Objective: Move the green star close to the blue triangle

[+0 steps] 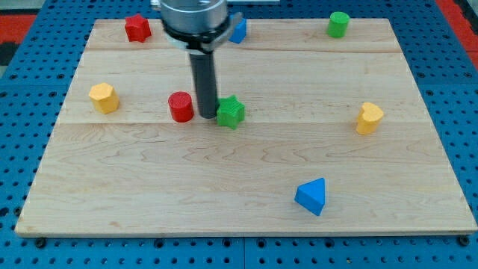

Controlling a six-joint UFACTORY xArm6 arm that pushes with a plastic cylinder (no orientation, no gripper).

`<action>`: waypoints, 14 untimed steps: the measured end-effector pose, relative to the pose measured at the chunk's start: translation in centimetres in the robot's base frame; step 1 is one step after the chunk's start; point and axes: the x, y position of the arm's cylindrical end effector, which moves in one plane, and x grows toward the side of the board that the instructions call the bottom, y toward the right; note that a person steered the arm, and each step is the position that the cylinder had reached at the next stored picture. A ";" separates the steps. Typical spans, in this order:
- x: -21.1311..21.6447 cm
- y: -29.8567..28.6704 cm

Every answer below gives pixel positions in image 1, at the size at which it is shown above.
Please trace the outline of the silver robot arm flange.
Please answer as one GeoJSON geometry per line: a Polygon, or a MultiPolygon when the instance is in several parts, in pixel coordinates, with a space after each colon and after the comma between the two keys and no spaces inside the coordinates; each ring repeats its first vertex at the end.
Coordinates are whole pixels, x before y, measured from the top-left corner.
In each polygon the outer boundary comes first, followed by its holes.
{"type": "Polygon", "coordinates": [[[235,32],[243,14],[229,14],[226,0],[151,0],[161,12],[167,40],[192,55],[211,54],[235,32]]]}

